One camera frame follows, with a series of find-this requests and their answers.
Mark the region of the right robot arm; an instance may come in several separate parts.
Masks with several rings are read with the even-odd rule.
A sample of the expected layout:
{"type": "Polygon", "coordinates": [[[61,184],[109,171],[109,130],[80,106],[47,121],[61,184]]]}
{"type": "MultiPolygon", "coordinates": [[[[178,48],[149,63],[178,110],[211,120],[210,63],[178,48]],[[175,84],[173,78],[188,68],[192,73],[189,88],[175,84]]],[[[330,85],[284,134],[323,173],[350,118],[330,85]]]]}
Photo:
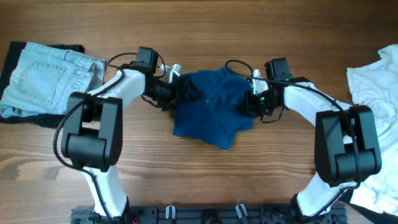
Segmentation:
{"type": "Polygon", "coordinates": [[[242,114],[272,115],[294,110],[315,127],[316,173],[294,195],[286,217],[291,223],[314,223],[331,217],[332,205],[381,171],[382,158],[374,115],[368,106],[351,106],[318,90],[305,77],[293,77],[286,58],[265,63],[266,78],[246,76],[253,89],[239,106],[242,114]]]}

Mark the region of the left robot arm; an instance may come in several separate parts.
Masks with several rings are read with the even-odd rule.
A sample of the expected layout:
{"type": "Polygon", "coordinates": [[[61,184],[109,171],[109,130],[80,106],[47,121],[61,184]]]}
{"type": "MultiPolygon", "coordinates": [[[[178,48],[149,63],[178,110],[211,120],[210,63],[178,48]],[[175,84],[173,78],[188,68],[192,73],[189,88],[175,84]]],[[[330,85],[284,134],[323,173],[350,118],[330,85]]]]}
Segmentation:
{"type": "Polygon", "coordinates": [[[109,82],[88,93],[69,96],[67,113],[53,137],[53,151],[64,166],[81,172],[95,201],[86,218],[73,214],[72,223],[136,223],[118,175],[123,147],[123,110],[138,96],[152,98],[168,110],[179,101],[203,98],[189,80],[171,75],[167,68],[157,76],[161,56],[140,47],[136,59],[117,67],[109,82]]]}

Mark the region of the blue t-shirt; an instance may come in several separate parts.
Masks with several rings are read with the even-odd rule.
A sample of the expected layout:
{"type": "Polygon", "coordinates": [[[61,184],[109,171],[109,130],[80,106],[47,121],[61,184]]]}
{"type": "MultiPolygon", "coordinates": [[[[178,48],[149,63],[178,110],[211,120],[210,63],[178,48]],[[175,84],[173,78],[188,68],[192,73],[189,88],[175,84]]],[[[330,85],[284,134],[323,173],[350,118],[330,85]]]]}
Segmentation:
{"type": "Polygon", "coordinates": [[[252,128],[255,117],[238,110],[245,92],[252,90],[247,80],[221,68],[187,73],[178,82],[188,99],[177,103],[174,135],[228,150],[238,131],[252,128]]]}

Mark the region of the white garment pile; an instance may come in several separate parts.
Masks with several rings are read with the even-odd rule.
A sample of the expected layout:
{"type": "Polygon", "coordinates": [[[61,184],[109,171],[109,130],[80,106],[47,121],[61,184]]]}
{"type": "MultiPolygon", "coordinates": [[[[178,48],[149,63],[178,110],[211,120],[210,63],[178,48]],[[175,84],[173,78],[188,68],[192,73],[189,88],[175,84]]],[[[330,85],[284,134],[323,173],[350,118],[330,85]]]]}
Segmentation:
{"type": "Polygon", "coordinates": [[[348,68],[353,103],[372,109],[382,157],[381,171],[353,192],[351,203],[397,215],[397,45],[378,50],[380,60],[348,68]]]}

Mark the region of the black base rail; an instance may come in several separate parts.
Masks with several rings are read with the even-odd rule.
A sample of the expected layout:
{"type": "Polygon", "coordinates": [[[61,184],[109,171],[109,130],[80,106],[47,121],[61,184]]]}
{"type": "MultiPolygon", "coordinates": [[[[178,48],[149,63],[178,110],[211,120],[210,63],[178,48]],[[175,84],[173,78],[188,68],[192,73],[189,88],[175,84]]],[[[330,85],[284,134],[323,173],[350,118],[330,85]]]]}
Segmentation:
{"type": "MultiPolygon", "coordinates": [[[[293,212],[288,204],[267,204],[260,207],[244,207],[245,211],[238,211],[234,207],[168,207],[131,206],[127,210],[127,218],[117,217],[115,223],[299,223],[293,218],[293,212]]],[[[110,223],[105,216],[95,213],[93,207],[73,209],[70,223],[110,223]]],[[[308,223],[347,224],[345,206],[332,205],[331,210],[316,220],[308,223]]]]}

